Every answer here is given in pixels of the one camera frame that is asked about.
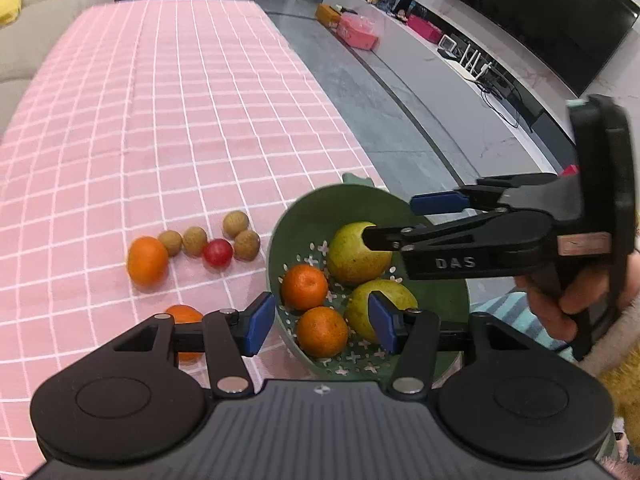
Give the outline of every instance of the pink checkered tablecloth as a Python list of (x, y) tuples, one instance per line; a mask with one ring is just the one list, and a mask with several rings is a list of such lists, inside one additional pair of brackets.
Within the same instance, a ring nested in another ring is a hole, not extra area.
[[(253, 2), (136, 0), (82, 14), (0, 144), (0, 476), (42, 461), (29, 418), (58, 370), (172, 304), (243, 309), (266, 287), (271, 231), (341, 173), (379, 178), (305, 65)], [(161, 290), (132, 288), (129, 243), (241, 209), (251, 263), (212, 274), (183, 255)], [(272, 331), (258, 385), (307, 372)], [(206, 384), (204, 359), (187, 370)]]

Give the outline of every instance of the human hand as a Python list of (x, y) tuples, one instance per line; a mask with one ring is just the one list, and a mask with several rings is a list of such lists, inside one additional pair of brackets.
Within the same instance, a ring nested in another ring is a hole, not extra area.
[[(539, 290), (527, 276), (517, 276), (516, 284), (527, 292), (529, 308), (545, 327), (549, 337), (567, 342), (577, 333), (569, 314), (578, 314), (596, 303), (609, 290), (609, 271), (604, 264), (585, 267), (567, 287), (559, 301)], [(628, 307), (640, 291), (640, 254), (634, 251), (626, 262), (625, 288), (618, 298), (620, 310)]]

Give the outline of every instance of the yellow cushion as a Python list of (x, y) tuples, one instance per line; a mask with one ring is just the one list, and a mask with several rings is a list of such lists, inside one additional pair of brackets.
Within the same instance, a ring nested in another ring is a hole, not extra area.
[(0, 0), (0, 25), (14, 22), (20, 14), (22, 0)]

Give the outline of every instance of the mandarin orange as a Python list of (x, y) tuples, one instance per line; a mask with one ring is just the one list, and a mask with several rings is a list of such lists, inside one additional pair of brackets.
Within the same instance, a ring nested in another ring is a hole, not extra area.
[(162, 242), (151, 236), (136, 238), (129, 247), (127, 272), (138, 286), (150, 287), (166, 277), (169, 254)]
[[(164, 311), (166, 314), (174, 316), (174, 322), (180, 323), (199, 323), (202, 321), (202, 314), (189, 305), (172, 305)], [(193, 362), (200, 357), (198, 352), (180, 352), (178, 358), (180, 362)]]
[(298, 344), (316, 358), (333, 357), (347, 346), (349, 327), (334, 309), (317, 306), (307, 310), (296, 327)]
[(291, 267), (282, 280), (282, 297), (285, 304), (296, 310), (309, 310), (322, 305), (329, 284), (322, 273), (307, 264)]

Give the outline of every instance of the pear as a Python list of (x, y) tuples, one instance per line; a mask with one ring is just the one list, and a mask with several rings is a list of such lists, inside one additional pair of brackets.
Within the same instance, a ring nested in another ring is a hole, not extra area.
[(378, 343), (376, 333), (369, 322), (369, 294), (374, 290), (382, 292), (399, 310), (417, 308), (418, 301), (408, 288), (393, 280), (372, 280), (363, 283), (351, 293), (344, 311), (344, 319), (359, 336), (372, 343)]
[(338, 229), (329, 244), (326, 266), (329, 273), (345, 285), (357, 285), (379, 277), (391, 264), (390, 251), (371, 251), (362, 241), (371, 222), (354, 222)]

